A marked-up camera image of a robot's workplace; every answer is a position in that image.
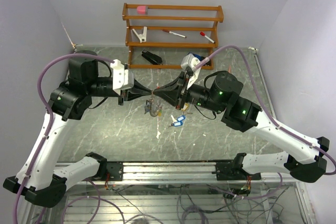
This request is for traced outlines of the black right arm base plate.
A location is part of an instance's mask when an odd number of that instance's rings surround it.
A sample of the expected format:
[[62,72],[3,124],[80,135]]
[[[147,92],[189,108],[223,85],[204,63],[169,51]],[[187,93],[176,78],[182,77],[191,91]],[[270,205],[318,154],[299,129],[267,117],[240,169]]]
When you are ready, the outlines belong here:
[[215,171],[212,174],[215,174],[217,181],[247,180],[248,177],[252,180],[261,180],[261,173],[247,174],[241,168],[234,168],[232,160],[215,162]]

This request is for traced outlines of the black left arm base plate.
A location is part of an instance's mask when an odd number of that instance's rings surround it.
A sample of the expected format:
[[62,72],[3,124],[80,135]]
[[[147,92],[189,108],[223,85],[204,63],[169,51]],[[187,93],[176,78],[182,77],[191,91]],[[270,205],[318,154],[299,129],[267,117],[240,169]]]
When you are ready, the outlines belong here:
[[123,163],[122,162],[107,162],[107,177],[109,181],[123,180]]

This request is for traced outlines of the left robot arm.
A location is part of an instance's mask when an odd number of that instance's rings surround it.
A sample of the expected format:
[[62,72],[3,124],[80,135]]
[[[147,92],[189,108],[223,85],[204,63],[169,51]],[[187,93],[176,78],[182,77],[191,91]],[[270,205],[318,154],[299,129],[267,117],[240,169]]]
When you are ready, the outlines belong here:
[[[50,67],[63,60],[68,60],[69,76],[46,100],[42,79]],[[3,187],[34,205],[52,208],[76,183],[87,178],[102,180],[108,174],[107,159],[93,152],[65,168],[55,168],[69,132],[89,109],[92,98],[115,97],[122,105],[151,95],[152,91],[137,82],[119,60],[92,51],[64,55],[50,62],[38,77],[37,90],[46,106],[43,126],[24,166],[15,176],[7,177]]]

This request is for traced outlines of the large keyring with keys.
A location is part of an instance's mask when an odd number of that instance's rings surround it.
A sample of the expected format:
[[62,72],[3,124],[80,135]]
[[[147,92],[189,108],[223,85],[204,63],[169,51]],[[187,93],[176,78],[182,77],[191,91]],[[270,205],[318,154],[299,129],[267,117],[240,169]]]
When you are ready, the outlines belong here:
[[146,100],[144,106],[144,114],[149,114],[151,117],[158,117],[162,115],[162,102],[161,99],[155,100],[150,98]]

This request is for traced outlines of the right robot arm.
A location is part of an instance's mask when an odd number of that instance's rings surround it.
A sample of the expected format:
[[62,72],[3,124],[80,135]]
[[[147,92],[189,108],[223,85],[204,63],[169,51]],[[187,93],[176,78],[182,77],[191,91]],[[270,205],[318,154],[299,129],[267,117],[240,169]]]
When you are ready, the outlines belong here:
[[327,138],[305,136],[268,116],[259,105],[240,96],[243,84],[231,73],[218,71],[213,77],[211,87],[207,88],[189,85],[186,74],[181,72],[153,94],[179,110],[188,103],[222,113],[221,122],[227,127],[253,133],[282,150],[273,154],[237,154],[230,167],[236,179],[258,173],[285,173],[299,181],[314,183],[326,173],[327,161],[323,156],[329,149]]

